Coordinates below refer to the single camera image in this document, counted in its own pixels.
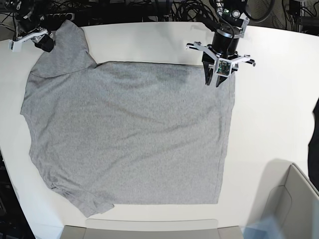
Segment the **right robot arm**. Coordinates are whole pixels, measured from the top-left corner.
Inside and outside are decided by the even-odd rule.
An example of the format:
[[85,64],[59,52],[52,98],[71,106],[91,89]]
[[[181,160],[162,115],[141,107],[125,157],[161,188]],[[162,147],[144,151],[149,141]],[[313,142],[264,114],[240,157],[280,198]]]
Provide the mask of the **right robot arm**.
[[12,13],[13,38],[8,48],[13,52],[20,52],[22,45],[31,40],[34,46],[51,52],[54,48],[54,39],[51,30],[41,26],[44,15],[39,10],[41,1],[34,0],[3,0],[3,6]]

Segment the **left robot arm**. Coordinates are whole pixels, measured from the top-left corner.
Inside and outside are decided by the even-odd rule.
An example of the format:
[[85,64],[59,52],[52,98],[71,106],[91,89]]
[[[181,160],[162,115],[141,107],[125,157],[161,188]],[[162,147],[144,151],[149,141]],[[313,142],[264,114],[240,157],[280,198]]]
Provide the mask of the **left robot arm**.
[[236,50],[239,39],[244,37],[250,21],[246,14],[246,0],[222,0],[214,3],[218,23],[212,23],[206,17],[200,21],[214,32],[211,44],[201,42],[188,43],[187,49],[203,52],[202,64],[205,84],[209,86],[214,80],[219,87],[233,72],[238,70],[239,63],[256,65],[250,55],[240,56]]

